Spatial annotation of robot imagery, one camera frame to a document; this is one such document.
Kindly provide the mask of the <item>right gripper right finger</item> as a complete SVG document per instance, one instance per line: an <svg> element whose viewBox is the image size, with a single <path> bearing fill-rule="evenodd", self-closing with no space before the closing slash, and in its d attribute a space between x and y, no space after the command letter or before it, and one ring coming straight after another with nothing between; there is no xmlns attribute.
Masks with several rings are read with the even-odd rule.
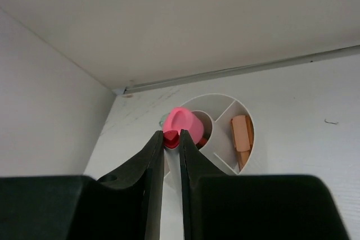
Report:
<svg viewBox="0 0 360 240"><path fill-rule="evenodd" d="M230 176L181 131L185 239L348 239L330 191L311 175Z"/></svg>

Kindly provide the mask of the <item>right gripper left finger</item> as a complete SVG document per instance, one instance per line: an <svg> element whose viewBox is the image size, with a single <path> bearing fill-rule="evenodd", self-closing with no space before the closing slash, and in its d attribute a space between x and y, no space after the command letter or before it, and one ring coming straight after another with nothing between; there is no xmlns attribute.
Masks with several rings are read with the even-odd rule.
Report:
<svg viewBox="0 0 360 240"><path fill-rule="evenodd" d="M159 239L163 133L99 179L1 179L2 239Z"/></svg>

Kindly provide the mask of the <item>red capped white marker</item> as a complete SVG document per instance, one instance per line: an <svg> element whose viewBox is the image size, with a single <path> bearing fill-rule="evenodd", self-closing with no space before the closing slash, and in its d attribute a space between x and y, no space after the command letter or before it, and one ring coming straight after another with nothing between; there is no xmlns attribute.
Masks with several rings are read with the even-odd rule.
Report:
<svg viewBox="0 0 360 240"><path fill-rule="evenodd" d="M164 133L164 151L168 162L169 172L171 173L174 189L179 199L181 214L183 213L182 203L182 180L179 156L180 136L176 130L169 130Z"/></svg>

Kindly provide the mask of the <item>pink capped glue bottle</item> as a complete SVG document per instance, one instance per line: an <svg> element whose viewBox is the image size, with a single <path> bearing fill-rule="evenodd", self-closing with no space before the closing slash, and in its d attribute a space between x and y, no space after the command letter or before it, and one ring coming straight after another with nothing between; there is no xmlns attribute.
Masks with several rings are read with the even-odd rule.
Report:
<svg viewBox="0 0 360 240"><path fill-rule="evenodd" d="M176 131L180 134L181 130L187 130L199 148L205 146L208 141L201 120L189 109L176 107L166 117L163 123L163 132Z"/></svg>

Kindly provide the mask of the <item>white round divided container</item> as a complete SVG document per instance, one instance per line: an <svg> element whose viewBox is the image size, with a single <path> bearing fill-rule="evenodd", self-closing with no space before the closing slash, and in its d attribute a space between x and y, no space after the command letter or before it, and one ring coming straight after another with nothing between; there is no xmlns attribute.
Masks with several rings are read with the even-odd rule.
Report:
<svg viewBox="0 0 360 240"><path fill-rule="evenodd" d="M249 115L247 108L237 99L224 94L204 94L192 98L179 107L192 111L204 124L205 146L196 150L227 175L255 175L262 169L259 142L253 148L245 167L240 171L233 143L231 119L238 115Z"/></svg>

